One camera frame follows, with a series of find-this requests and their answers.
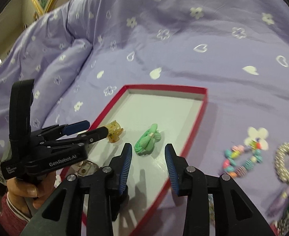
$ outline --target human hand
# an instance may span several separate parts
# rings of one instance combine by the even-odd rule
[[[33,206],[39,209],[45,200],[55,190],[54,184],[56,172],[49,173],[39,185],[27,183],[17,178],[11,178],[7,181],[8,197],[11,203],[23,214],[29,216],[29,209],[24,197],[36,198],[33,200]]]

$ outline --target pink sleeve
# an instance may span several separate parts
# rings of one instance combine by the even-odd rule
[[[19,236],[23,231],[24,227],[27,224],[27,221],[24,221],[18,218],[8,207],[6,201],[6,194],[2,197],[2,213],[0,215],[0,223],[9,236]]]

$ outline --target bed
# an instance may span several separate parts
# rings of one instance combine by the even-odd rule
[[[259,137],[263,163],[236,179],[268,222],[285,187],[274,171],[289,142],[289,7],[283,0],[71,0],[22,33],[0,65],[0,157],[13,82],[35,79],[31,126],[93,122],[126,84],[205,87],[209,103],[187,161],[218,176],[223,151]],[[139,235],[181,235],[171,191]]]

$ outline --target green hair tie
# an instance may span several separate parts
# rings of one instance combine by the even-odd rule
[[[140,155],[145,151],[151,152],[154,148],[155,142],[158,142],[161,139],[161,134],[158,132],[158,125],[152,124],[149,128],[137,141],[135,144],[135,152]]]

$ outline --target fingernail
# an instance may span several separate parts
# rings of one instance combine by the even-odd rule
[[[30,197],[37,197],[37,190],[36,187],[30,187],[27,189],[27,193],[30,195]]]

